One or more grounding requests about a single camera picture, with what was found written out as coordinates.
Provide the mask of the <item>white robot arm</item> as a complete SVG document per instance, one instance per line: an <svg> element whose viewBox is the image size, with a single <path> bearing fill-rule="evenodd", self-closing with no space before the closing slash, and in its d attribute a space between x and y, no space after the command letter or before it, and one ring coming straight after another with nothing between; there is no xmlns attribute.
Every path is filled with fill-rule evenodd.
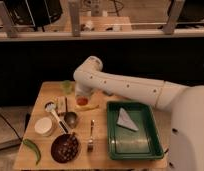
<svg viewBox="0 0 204 171"><path fill-rule="evenodd" d="M171 113L167 171L204 171L204 85L109 74L96 56L75 71L75 94L100 89Z"/></svg>

